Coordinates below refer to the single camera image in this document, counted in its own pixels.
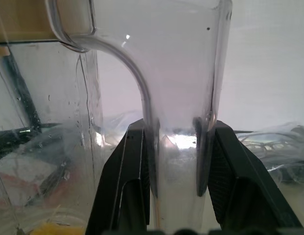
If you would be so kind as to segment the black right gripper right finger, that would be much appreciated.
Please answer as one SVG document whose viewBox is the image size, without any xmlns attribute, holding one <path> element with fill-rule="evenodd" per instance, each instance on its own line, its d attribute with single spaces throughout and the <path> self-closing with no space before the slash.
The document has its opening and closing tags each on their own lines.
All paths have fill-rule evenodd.
<svg viewBox="0 0 304 235">
<path fill-rule="evenodd" d="M 303 228 L 261 160 L 221 121 L 215 127 L 208 190 L 222 230 Z"/>
</svg>

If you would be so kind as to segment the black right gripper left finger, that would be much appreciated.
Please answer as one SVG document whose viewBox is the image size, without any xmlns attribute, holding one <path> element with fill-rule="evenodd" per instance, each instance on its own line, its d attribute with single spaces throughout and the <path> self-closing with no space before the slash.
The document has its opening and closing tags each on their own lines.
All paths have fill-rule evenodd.
<svg viewBox="0 0 304 235">
<path fill-rule="evenodd" d="M 147 235 L 150 178 L 144 121 L 130 124 L 104 164 L 85 235 Z"/>
</svg>

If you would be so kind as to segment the clear blender jar with handle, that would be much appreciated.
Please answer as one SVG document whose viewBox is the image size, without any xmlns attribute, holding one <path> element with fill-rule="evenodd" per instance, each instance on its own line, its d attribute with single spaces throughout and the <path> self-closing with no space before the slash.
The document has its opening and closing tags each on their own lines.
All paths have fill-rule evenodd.
<svg viewBox="0 0 304 235">
<path fill-rule="evenodd" d="M 48 194 L 0 177 L 0 235 L 85 235 L 104 164 L 144 121 L 150 223 L 199 232 L 232 0 L 0 0 L 42 132 L 5 155 L 68 159 Z"/>
</svg>

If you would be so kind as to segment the clear bag with dark contents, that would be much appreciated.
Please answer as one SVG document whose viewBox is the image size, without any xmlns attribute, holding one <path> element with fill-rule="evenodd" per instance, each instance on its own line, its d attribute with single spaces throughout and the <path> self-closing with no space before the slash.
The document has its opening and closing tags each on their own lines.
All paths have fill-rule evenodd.
<svg viewBox="0 0 304 235">
<path fill-rule="evenodd" d="M 237 132 L 277 184 L 304 184 L 304 126 L 287 123 L 254 132 Z"/>
</svg>

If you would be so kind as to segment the red striped zip bag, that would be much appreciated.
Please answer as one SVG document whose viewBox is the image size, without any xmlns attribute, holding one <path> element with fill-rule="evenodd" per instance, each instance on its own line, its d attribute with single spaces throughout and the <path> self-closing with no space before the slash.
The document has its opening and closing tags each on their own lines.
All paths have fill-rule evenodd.
<svg viewBox="0 0 304 235">
<path fill-rule="evenodd" d="M 13 152 L 0 159 L 0 177 L 10 186 L 47 196 L 61 182 L 69 180 L 69 164 L 66 158 L 41 151 L 38 154 Z"/>
</svg>

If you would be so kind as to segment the dark window frame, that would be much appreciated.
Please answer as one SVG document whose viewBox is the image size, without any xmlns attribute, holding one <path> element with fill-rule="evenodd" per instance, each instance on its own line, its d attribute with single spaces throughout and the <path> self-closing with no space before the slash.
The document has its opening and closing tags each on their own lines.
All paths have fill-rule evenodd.
<svg viewBox="0 0 304 235">
<path fill-rule="evenodd" d="M 42 132 L 42 123 L 9 47 L 0 47 L 0 155 Z"/>
</svg>

